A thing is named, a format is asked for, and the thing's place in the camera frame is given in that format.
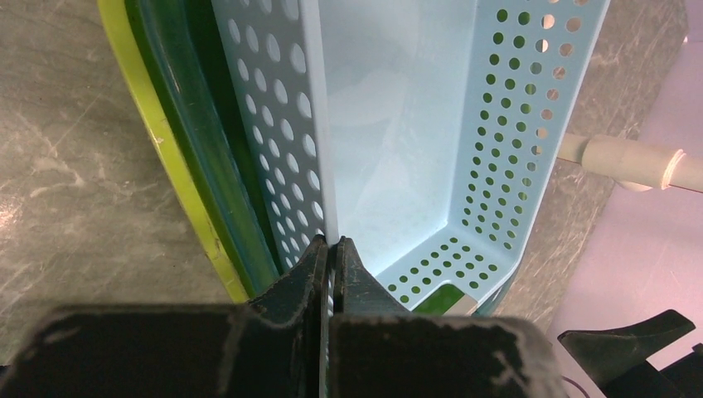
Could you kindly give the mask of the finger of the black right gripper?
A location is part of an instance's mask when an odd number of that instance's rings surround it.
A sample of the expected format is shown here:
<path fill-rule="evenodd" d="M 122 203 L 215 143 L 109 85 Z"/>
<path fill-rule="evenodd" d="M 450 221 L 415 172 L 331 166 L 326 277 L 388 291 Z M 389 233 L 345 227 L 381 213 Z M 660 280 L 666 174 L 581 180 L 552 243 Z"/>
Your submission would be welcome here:
<path fill-rule="evenodd" d="M 598 387 L 695 387 L 696 349 L 659 371 L 648 358 L 696 329 L 674 309 L 632 325 L 567 330 L 558 342 Z"/>

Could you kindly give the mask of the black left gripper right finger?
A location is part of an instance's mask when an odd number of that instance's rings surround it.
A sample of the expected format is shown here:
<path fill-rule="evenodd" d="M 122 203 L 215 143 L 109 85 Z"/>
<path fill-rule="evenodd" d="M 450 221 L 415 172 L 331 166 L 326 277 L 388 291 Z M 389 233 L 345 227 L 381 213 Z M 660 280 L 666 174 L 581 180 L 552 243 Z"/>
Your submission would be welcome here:
<path fill-rule="evenodd" d="M 532 323 L 412 313 L 366 270 L 350 238 L 330 259 L 329 396 L 565 396 L 552 347 Z"/>

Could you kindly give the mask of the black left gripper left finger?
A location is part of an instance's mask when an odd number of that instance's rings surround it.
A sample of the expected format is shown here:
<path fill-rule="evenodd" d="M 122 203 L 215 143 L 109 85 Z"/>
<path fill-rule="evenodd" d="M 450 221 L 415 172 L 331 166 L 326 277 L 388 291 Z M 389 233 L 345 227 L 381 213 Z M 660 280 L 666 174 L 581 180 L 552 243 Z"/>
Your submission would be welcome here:
<path fill-rule="evenodd" d="M 238 304 L 71 305 L 1 371 L 4 397 L 319 397 L 327 254 Z"/>

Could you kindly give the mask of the light blue perforated basket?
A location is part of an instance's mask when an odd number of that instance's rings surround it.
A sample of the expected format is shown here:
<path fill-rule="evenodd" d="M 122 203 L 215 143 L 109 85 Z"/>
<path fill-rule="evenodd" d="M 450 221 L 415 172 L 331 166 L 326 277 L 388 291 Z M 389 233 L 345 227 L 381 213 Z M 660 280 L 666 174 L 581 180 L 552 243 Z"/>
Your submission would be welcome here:
<path fill-rule="evenodd" d="M 414 310 L 489 313 L 521 263 L 606 1 L 215 1 L 292 268 L 351 238 Z"/>

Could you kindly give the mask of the teal translucent plastic tub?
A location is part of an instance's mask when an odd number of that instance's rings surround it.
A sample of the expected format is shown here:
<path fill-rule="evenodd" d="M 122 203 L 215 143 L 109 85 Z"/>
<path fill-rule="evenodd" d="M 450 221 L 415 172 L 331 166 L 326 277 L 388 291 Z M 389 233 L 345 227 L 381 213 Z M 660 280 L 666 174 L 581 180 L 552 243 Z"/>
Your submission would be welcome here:
<path fill-rule="evenodd" d="M 319 224 L 271 228 L 282 211 L 261 190 L 211 3 L 127 1 L 124 8 L 153 83 L 140 105 L 163 112 L 164 137 L 183 158 L 177 166 L 166 156 L 164 167 L 186 208 L 203 205 L 211 241 L 230 257 L 244 295 L 262 294 L 296 265 Z M 344 221 L 342 232 L 361 258 L 361 277 L 417 313 L 443 314 L 469 302 L 471 313 L 487 316 L 514 280 L 505 261 L 454 232 L 425 235 L 429 253 L 416 258 L 398 219 L 379 206 Z"/>

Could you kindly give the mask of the lime green plastic tub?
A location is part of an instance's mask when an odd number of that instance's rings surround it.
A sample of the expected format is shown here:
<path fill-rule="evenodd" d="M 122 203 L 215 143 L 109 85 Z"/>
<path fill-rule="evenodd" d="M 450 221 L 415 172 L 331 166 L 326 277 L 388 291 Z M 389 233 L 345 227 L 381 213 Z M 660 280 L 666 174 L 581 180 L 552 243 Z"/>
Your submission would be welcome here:
<path fill-rule="evenodd" d="M 220 236 L 196 189 L 182 150 L 177 145 L 155 85 L 138 49 L 125 2 L 98 1 L 97 4 L 112 51 L 177 199 L 230 300 L 235 303 L 244 302 L 249 295 L 230 257 L 222 247 Z"/>

